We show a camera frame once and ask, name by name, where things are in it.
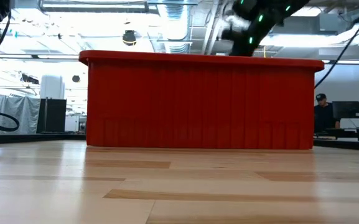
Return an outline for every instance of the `white cylinder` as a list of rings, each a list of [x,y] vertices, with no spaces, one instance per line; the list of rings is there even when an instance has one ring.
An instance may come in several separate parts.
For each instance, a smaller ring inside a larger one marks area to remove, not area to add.
[[[65,82],[61,75],[43,75],[41,79],[40,97],[64,100]]]

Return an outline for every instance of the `baseball cap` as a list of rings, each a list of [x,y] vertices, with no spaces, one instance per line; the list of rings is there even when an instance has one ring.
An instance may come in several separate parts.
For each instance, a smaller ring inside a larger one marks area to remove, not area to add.
[[[316,100],[317,101],[320,101],[320,100],[323,100],[323,99],[326,99],[326,94],[324,93],[319,93],[318,95],[316,95]]]

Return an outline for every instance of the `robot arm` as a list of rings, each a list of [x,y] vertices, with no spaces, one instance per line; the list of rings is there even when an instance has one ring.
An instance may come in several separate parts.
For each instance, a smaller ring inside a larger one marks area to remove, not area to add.
[[[250,57],[259,43],[276,25],[304,7],[310,0],[236,0],[233,12],[251,24],[246,30],[232,28],[222,32],[222,39],[232,40],[230,55]]]

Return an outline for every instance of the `computer monitor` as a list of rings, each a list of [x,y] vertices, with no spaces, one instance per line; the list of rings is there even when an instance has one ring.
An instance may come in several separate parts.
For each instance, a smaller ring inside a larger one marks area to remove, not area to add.
[[[359,101],[333,101],[334,118],[359,118]]]

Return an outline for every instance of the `red bin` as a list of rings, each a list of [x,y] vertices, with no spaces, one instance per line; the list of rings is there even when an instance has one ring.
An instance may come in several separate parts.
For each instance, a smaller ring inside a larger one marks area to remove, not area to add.
[[[87,50],[90,146],[311,149],[318,60]]]

